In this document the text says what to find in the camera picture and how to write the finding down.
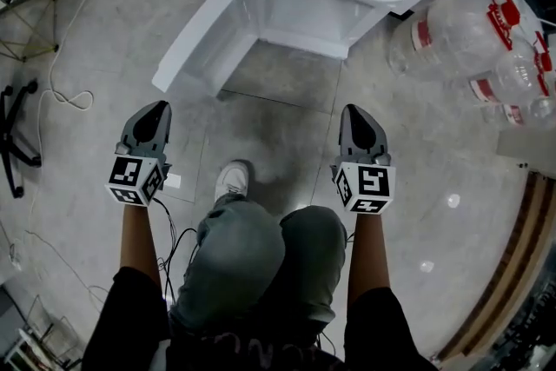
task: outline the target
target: forearm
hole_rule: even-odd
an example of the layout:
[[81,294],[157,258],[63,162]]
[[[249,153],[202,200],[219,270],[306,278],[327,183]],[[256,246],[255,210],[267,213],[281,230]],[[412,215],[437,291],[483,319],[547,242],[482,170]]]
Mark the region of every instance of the forearm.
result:
[[347,286],[347,306],[374,288],[389,288],[386,246],[379,215],[357,215]]
[[125,206],[123,210],[120,267],[143,272],[158,288],[162,288],[147,208]]

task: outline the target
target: black sleeve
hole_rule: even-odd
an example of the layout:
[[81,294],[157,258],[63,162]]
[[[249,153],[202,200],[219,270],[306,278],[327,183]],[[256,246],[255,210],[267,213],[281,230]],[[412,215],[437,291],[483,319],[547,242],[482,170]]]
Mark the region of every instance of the black sleeve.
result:
[[346,364],[353,370],[436,369],[417,352],[401,305],[389,288],[367,291],[347,310],[344,342]]
[[143,272],[121,268],[85,349],[82,370],[146,371],[168,332],[161,290]]

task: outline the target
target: white shoe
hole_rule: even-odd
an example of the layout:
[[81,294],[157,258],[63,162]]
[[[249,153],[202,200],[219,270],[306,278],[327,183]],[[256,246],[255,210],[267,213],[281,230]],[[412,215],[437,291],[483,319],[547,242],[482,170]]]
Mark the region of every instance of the white shoe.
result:
[[216,180],[215,202],[218,198],[226,194],[238,194],[247,196],[247,188],[249,184],[249,172],[247,166],[243,162],[230,162]]

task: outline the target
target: gray tile floor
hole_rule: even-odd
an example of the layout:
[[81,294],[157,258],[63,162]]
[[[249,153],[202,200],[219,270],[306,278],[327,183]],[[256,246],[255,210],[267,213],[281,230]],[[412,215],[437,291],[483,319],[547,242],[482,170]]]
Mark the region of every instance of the gray tile floor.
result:
[[[347,103],[356,103],[387,131],[397,167],[397,195],[384,215],[392,284],[419,350],[433,354],[464,321],[492,275],[517,214],[525,170],[494,154],[498,134],[477,110],[453,110],[441,85],[391,73],[385,55],[396,21],[390,18],[343,63],[258,43],[218,99],[186,89],[179,80],[168,94],[161,93],[150,83],[158,61],[203,1],[86,3],[56,63],[54,84],[68,95],[89,89],[95,104],[80,113],[45,98],[42,177],[19,166],[17,177],[27,194],[18,201],[0,178],[0,220],[23,267],[0,271],[4,280],[12,276],[10,291],[23,309],[39,293],[46,309],[58,319],[65,315],[87,341],[100,303],[49,246],[24,230],[56,247],[86,286],[109,288],[118,267],[122,208],[103,185],[123,124],[157,99],[170,101],[174,113],[167,151],[182,185],[166,188],[159,198],[178,230],[195,227],[210,209],[220,168],[243,159],[254,171],[250,193],[277,219],[311,203],[326,205],[351,232],[354,215],[342,211],[328,166],[338,149],[339,114]],[[59,0],[59,36],[80,2]],[[33,17],[36,4],[21,10]],[[0,17],[0,36],[14,35],[25,36],[25,30]],[[0,86],[17,87],[37,77],[40,89],[47,88],[51,60],[47,55],[21,65],[0,58]],[[35,146],[37,102],[38,95],[27,101],[18,124],[19,134]],[[451,194],[460,196],[456,209],[447,205]],[[165,256],[168,220],[155,204],[149,212],[157,252]],[[175,288],[195,245],[193,237],[186,238],[172,270]],[[0,248],[5,258],[7,243],[2,240]],[[423,262],[433,263],[433,269],[422,271]],[[326,330],[340,356],[347,278],[348,264],[334,296],[337,317]],[[104,297],[102,290],[94,292]]]

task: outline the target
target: jeans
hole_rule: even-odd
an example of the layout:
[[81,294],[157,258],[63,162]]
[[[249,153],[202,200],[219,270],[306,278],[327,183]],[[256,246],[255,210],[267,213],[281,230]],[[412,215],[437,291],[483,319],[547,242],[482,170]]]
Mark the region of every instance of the jeans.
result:
[[197,242],[169,313],[173,335],[246,330],[308,346],[334,319],[347,236],[333,210],[309,206],[277,224],[259,204],[227,194]]

